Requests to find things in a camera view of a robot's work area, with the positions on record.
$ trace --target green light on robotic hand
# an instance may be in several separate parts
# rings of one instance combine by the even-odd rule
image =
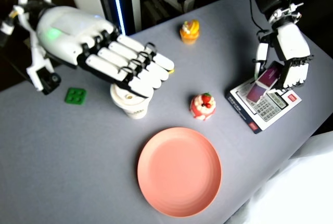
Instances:
[[[50,40],[54,40],[58,36],[60,36],[60,34],[61,34],[60,30],[52,28],[47,32],[47,38],[49,38]]]

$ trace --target green lego brick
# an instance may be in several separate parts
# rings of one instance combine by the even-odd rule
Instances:
[[[69,104],[84,104],[87,92],[84,89],[69,88],[65,98],[65,102]]]

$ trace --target blue light strip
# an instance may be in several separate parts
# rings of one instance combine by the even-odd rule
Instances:
[[[116,6],[117,6],[117,12],[118,12],[118,17],[120,21],[120,27],[121,27],[121,32],[126,35],[125,33],[125,26],[124,26],[124,21],[123,21],[123,16],[121,14],[121,8],[120,8],[120,1],[116,0]]]

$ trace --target strawberry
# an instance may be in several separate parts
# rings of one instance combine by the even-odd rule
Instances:
[[[204,93],[201,95],[201,99],[204,104],[207,104],[211,98],[212,98],[212,96],[209,93]]]

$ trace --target pink plate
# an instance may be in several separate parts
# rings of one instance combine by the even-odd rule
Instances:
[[[192,129],[171,128],[146,144],[137,176],[151,206],[169,216],[186,217],[212,203],[221,185],[222,168],[206,137]]]

